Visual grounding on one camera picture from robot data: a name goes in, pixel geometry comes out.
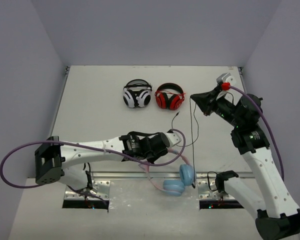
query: blue ear cup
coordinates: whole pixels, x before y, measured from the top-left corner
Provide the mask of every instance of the blue ear cup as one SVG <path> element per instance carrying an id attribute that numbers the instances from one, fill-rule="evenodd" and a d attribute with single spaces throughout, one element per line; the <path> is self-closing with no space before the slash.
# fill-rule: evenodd
<path id="1" fill-rule="evenodd" d="M 181 182 L 183 182 L 185 186 L 190 186 L 195 181 L 194 168 L 190 165 L 180 165 L 179 174 Z"/>
<path id="2" fill-rule="evenodd" d="M 180 180 L 164 180 L 163 189 L 168 195 L 180 197 L 186 187 Z"/>

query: robotic arm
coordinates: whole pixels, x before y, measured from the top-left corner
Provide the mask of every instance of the robotic arm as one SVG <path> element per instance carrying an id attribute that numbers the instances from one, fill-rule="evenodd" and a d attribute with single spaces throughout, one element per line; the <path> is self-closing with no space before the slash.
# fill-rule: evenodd
<path id="1" fill-rule="evenodd" d="M 52 136 L 48 141 L 59 142 L 59 137 Z M 38 185 L 60 182 L 74 190 L 89 191 L 93 189 L 90 172 L 79 170 L 75 165 L 99 161 L 128 161 L 123 155 L 138 160 L 147 159 L 153 164 L 158 158 L 166 155 L 168 149 L 180 142 L 179 135 L 170 130 L 154 134 L 133 131 L 102 141 L 66 142 L 71 145 L 44 143 L 35 151 L 35 182 Z M 89 147 L 103 151 L 87 149 Z"/>
<path id="2" fill-rule="evenodd" d="M 260 114 L 245 96 L 236 105 L 225 99 L 227 86 L 234 83 L 234 77 L 225 73 L 218 77 L 217 86 L 212 91 L 193 94 L 190 98 L 205 116 L 216 113 L 233 126 L 233 145 L 252 170 L 263 199 L 247 187 L 234 171 L 216 175 L 217 191 L 238 200 L 255 220 L 263 239 L 278 240 L 298 234 L 300 207 L 274 164 L 269 141 L 258 125 Z M 248 96 L 260 108 L 263 99 L 252 94 Z"/>

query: blue and pink headphones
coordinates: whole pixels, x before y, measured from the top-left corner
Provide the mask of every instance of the blue and pink headphones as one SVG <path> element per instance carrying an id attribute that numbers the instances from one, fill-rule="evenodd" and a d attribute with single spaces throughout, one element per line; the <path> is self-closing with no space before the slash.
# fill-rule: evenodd
<path id="1" fill-rule="evenodd" d="M 178 151 L 173 149 L 169 149 L 168 152 L 176 155 L 179 154 Z M 192 183 L 196 180 L 194 168 L 190 165 L 188 159 L 183 155 L 181 155 L 181 158 L 185 162 L 185 164 L 180 165 L 179 168 L 180 180 L 164 180 L 163 187 L 160 187 L 151 179 L 148 165 L 140 164 L 139 166 L 145 171 L 147 178 L 153 184 L 153 186 L 168 195 L 180 197 L 186 190 L 186 186 L 191 186 Z"/>

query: cable connector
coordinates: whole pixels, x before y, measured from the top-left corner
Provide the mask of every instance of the cable connector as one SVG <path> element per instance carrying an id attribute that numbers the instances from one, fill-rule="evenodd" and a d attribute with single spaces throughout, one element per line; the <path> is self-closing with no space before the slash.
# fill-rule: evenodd
<path id="1" fill-rule="evenodd" d="M 230 82 L 222 83 L 221 88 L 222 88 L 223 91 L 228 91 L 230 89 Z"/>

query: headphones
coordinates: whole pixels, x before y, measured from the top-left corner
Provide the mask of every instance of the headphones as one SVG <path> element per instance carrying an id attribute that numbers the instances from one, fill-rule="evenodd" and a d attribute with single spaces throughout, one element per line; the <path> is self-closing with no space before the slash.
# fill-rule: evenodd
<path id="1" fill-rule="evenodd" d="M 168 152 L 176 155 L 179 154 L 178 151 L 172 149 L 169 149 Z M 155 188 L 163 191 L 168 195 L 180 197 L 182 193 L 186 190 L 186 186 L 191 186 L 192 183 L 195 181 L 194 168 L 190 165 L 188 159 L 185 156 L 181 155 L 181 158 L 185 162 L 185 164 L 180 165 L 179 168 L 180 180 L 164 180 L 163 187 L 160 187 L 157 183 L 152 181 L 152 179 L 150 178 L 148 165 L 140 164 L 139 166 L 143 170 L 145 170 L 147 178 L 155 186 Z"/>
<path id="2" fill-rule="evenodd" d="M 179 94 L 166 91 L 166 89 L 172 89 L 177 91 Z M 155 92 L 155 100 L 158 106 L 162 109 L 177 110 L 182 102 L 185 100 L 185 93 L 182 88 L 175 83 L 164 83 L 158 87 Z"/>
<path id="3" fill-rule="evenodd" d="M 139 91 L 133 91 L 132 88 L 146 88 Z M 129 81 L 123 88 L 123 100 L 129 108 L 147 106 L 151 100 L 152 86 L 143 79 L 134 79 Z"/>

